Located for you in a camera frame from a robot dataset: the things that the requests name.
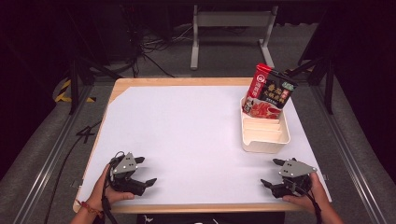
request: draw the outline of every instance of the gray carpet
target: gray carpet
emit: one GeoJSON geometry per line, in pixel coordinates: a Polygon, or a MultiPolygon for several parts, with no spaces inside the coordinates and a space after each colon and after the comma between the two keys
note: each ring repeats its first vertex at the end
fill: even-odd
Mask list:
{"type": "MultiPolygon", "coordinates": [[[[315,28],[315,25],[275,27],[269,49],[277,70],[284,71],[297,66],[296,63],[315,28]]],[[[260,37],[260,31],[253,29],[247,29],[240,35],[234,35],[224,30],[208,30],[202,33],[197,71],[190,70],[190,40],[176,43],[162,51],[148,53],[148,56],[162,69],[176,77],[252,77],[255,65],[263,60],[256,42],[258,37],[260,37]],[[225,41],[219,41],[219,36],[223,36],[225,41]]],[[[166,77],[156,65],[143,58],[138,60],[138,69],[139,77],[166,77]]],[[[131,77],[133,74],[131,71],[127,71],[122,75],[131,77]]],[[[395,204],[392,200],[392,196],[396,193],[395,185],[370,148],[338,83],[334,84],[332,104],[334,115],[332,118],[339,125],[350,152],[361,168],[387,222],[384,222],[384,219],[379,222],[373,221],[375,219],[368,212],[362,199],[363,195],[360,195],[357,184],[352,178],[353,175],[347,169],[340,151],[341,148],[327,121],[328,115],[321,108],[322,102],[315,97],[314,87],[308,86],[303,81],[303,77],[296,79],[300,80],[300,86],[292,95],[292,99],[320,169],[323,174],[329,177],[326,184],[332,195],[334,208],[345,223],[396,223],[396,215],[392,209],[395,204]]],[[[26,218],[26,223],[44,223],[61,164],[78,139],[76,133],[102,119],[113,85],[114,81],[108,77],[97,78],[89,93],[91,97],[96,97],[97,101],[83,104],[76,122],[71,127],[70,134],[65,140],[59,160],[48,178],[48,183],[39,200],[33,204],[33,212],[26,218]]],[[[69,118],[69,110],[69,103],[60,102],[57,104],[2,179],[0,183],[2,192],[0,195],[0,223],[12,223],[16,218],[39,171],[55,145],[58,135],[69,118]]],[[[98,126],[93,129],[93,132],[96,133],[97,130],[98,126]]],[[[82,178],[93,142],[94,137],[90,137],[86,144],[83,143],[83,140],[79,141],[71,151],[57,186],[48,223],[68,223],[73,217],[72,204],[78,189],[71,185],[75,180],[79,181],[82,178]]],[[[118,214],[116,219],[119,223],[134,223],[134,215],[118,214]]],[[[287,224],[315,222],[315,218],[306,212],[288,212],[285,221],[287,224]]]]}

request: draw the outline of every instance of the floor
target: floor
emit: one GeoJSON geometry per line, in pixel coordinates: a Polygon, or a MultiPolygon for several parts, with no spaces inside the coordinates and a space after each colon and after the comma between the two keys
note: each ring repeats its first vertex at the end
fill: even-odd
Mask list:
{"type": "MultiPolygon", "coordinates": [[[[315,28],[315,24],[274,28],[269,49],[276,70],[297,66],[315,28]]],[[[257,44],[260,32],[241,31],[202,32],[197,71],[190,70],[191,35],[183,35],[183,41],[147,55],[175,77],[252,77],[255,65],[263,60],[257,44]]],[[[114,63],[109,68],[121,66],[114,63]]],[[[151,60],[140,57],[137,66],[138,77],[169,77],[151,60]]],[[[121,75],[134,74],[128,70],[121,75]]],[[[329,115],[322,102],[323,83],[313,87],[304,81],[304,75],[295,79],[299,87],[292,99],[320,169],[327,176],[336,211],[345,223],[396,223],[392,200],[395,185],[365,139],[342,88],[335,80],[333,115],[329,115]]],[[[87,126],[97,133],[100,125],[96,124],[104,115],[113,85],[113,79],[97,76],[93,86],[80,86],[81,96],[95,97],[96,101],[83,100],[74,115],[69,115],[70,103],[57,103],[0,183],[0,223],[45,223],[46,218],[48,223],[71,220],[75,214],[72,204],[95,140],[93,136],[86,142],[77,141],[77,133],[87,126]]],[[[59,88],[54,91],[54,98],[59,88]]],[[[116,219],[119,223],[134,223],[134,215],[116,214],[116,219]]],[[[286,213],[287,224],[315,222],[306,212],[286,213]]]]}

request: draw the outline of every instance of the human hand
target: human hand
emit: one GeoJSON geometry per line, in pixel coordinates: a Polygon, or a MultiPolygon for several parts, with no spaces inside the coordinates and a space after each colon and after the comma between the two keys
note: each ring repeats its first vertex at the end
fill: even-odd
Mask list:
{"type": "MultiPolygon", "coordinates": [[[[322,217],[323,223],[326,224],[342,224],[344,223],[343,220],[338,216],[335,210],[332,208],[332,205],[329,202],[329,198],[327,197],[326,191],[321,184],[318,174],[311,173],[310,175],[312,188],[308,192],[317,202],[318,206],[320,207],[320,214],[322,217]]],[[[315,207],[312,204],[312,201],[304,195],[303,197],[296,197],[291,195],[285,195],[282,198],[283,201],[294,203],[300,205],[304,210],[308,211],[309,213],[315,214],[315,207]]]]}
{"type": "MultiPolygon", "coordinates": [[[[102,192],[109,166],[110,166],[109,164],[106,166],[105,170],[102,172],[102,175],[96,181],[91,196],[86,202],[87,204],[90,205],[91,208],[97,209],[99,211],[103,211],[102,192]]],[[[111,187],[106,188],[105,195],[108,198],[108,202],[110,203],[110,205],[118,201],[132,200],[134,198],[134,195],[131,192],[119,192],[119,191],[115,191],[111,187]]]]}

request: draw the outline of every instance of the red snack package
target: red snack package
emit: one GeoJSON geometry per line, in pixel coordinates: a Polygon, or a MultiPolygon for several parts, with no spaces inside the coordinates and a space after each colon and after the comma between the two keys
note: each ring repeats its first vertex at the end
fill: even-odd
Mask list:
{"type": "Polygon", "coordinates": [[[256,68],[242,109],[253,118],[277,119],[298,85],[264,63],[256,68]]]}

